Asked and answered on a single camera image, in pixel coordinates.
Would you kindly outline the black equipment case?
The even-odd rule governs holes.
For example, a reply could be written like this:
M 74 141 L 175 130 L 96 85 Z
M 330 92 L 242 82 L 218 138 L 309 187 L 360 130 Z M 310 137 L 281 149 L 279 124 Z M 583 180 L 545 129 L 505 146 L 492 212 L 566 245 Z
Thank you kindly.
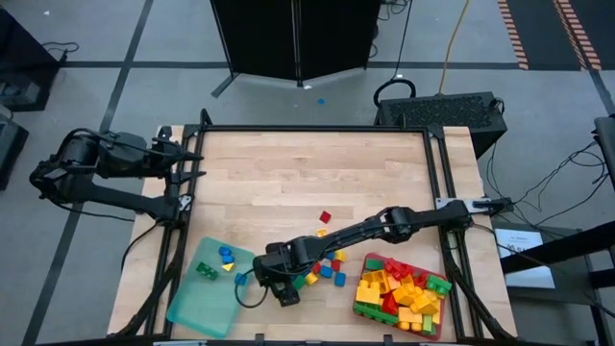
M 0 191 L 6 189 L 28 135 L 27 130 L 0 114 Z

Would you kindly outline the black perforated computer case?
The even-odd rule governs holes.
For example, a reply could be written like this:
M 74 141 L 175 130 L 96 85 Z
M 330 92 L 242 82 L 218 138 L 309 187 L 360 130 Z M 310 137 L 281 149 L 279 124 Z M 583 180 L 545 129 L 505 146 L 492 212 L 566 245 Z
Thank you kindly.
M 479 159 L 507 131 L 504 101 L 492 92 L 381 101 L 375 124 L 409 127 L 467 127 Z

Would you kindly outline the black side desk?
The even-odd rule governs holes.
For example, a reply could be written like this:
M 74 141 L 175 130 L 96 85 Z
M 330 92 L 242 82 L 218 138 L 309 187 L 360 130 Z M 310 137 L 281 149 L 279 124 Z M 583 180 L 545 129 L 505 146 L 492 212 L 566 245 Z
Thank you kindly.
M 603 152 L 611 183 L 615 187 L 615 113 L 594 120 L 594 139 Z

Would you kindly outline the black floor mat orange edge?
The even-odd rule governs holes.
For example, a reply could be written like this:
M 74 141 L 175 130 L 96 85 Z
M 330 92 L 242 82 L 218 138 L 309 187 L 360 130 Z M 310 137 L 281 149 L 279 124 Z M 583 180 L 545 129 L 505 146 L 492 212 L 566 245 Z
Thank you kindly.
M 497 0 L 517 63 L 526 70 L 557 70 L 550 43 L 548 0 Z
M 615 70 L 615 0 L 554 0 L 585 68 Z

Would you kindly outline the black metal stand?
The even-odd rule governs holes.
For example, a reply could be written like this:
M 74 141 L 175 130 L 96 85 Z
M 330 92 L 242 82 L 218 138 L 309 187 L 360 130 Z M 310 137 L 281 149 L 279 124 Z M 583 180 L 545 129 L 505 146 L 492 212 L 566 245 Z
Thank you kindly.
M 615 221 L 587 231 L 566 229 L 565 236 L 553 239 L 525 251 L 515 250 L 501 260 L 505 274 L 546 266 L 552 272 L 553 288 L 513 285 L 508 294 L 515 298 L 578 304 L 589 307 L 600 346 L 615 346 L 606 322 L 606 307 L 598 292 L 615 288 Z M 606 251 L 612 267 L 595 270 L 589 256 Z

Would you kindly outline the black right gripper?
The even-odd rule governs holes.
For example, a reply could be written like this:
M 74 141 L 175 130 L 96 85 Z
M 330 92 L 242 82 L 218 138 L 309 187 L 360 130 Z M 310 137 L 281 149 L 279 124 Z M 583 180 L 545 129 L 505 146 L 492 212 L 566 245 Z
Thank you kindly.
M 303 274 L 312 266 L 312 259 L 304 244 L 294 240 L 275 242 L 268 244 L 265 251 L 264 255 L 253 259 L 253 269 L 259 285 L 272 286 L 272 292 L 282 307 L 299 304 L 299 292 L 289 280 L 292 276 Z

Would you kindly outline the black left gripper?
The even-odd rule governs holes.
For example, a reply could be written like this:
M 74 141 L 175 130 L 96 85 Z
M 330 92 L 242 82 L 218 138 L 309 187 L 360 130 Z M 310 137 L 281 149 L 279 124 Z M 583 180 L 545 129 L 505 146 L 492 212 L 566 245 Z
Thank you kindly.
M 98 138 L 97 174 L 103 178 L 163 178 L 178 161 L 201 161 L 202 156 L 182 151 L 177 142 L 155 138 L 153 146 L 130 133 L 103 133 Z M 195 182 L 206 171 L 171 172 L 165 177 L 165 195 L 178 196 L 180 186 Z

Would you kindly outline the teal translucent plastic bin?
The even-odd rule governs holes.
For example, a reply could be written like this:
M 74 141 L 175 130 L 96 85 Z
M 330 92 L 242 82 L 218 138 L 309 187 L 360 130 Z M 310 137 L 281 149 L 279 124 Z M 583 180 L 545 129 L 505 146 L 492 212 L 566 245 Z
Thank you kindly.
M 218 253 L 220 246 L 229 247 L 234 257 L 234 269 L 227 272 Z M 255 254 L 212 237 L 203 237 L 186 249 L 189 264 L 184 267 L 184 275 L 179 288 L 171 301 L 166 319 L 189 330 L 214 338 L 226 337 L 234 328 L 240 304 L 244 300 L 253 278 L 248 277 L 246 285 L 236 285 L 237 273 L 245 273 L 252 268 Z M 215 281 L 211 281 L 196 271 L 199 262 L 218 271 Z

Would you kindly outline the black folding screen panel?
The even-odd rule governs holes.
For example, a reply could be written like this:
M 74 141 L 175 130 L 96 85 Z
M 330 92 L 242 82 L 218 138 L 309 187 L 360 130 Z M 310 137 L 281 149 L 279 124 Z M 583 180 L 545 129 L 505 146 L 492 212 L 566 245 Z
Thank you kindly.
M 231 78 L 297 81 L 293 0 L 209 0 Z
M 301 77 L 364 68 L 381 0 L 298 0 Z

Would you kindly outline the long green plastic brick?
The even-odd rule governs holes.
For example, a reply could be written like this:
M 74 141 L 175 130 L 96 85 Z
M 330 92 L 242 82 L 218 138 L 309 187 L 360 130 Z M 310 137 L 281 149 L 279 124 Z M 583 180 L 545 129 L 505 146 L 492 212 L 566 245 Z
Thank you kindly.
M 355 302 L 353 306 L 356 314 L 363 315 L 377 322 L 393 326 L 399 322 L 399 317 L 381 310 L 380 306 L 368 303 Z

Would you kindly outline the hollow yellow plastic brick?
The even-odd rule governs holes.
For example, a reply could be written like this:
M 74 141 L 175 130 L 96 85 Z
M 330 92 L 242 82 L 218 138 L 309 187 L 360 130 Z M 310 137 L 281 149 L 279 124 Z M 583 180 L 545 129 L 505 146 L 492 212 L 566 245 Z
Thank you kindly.
M 393 291 L 394 300 L 398 305 L 410 307 L 422 289 L 414 284 L 403 284 Z

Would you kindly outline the large yellow plastic brick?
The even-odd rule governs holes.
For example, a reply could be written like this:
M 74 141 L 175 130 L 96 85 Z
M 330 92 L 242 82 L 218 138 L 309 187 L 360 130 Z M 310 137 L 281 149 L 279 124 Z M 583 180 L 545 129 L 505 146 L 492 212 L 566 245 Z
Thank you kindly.
M 357 286 L 356 301 L 378 306 L 380 304 L 380 285 L 376 282 L 361 280 Z
M 386 294 L 391 290 L 388 273 L 385 270 L 364 272 L 361 278 L 369 284 L 377 284 L 380 294 Z

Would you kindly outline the black floor equipment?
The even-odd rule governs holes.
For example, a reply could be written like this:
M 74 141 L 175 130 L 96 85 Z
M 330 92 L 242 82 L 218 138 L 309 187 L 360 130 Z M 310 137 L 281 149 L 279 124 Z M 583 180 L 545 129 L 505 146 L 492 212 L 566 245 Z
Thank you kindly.
M 44 110 L 60 67 L 60 61 L 0 8 L 0 105 L 13 112 Z

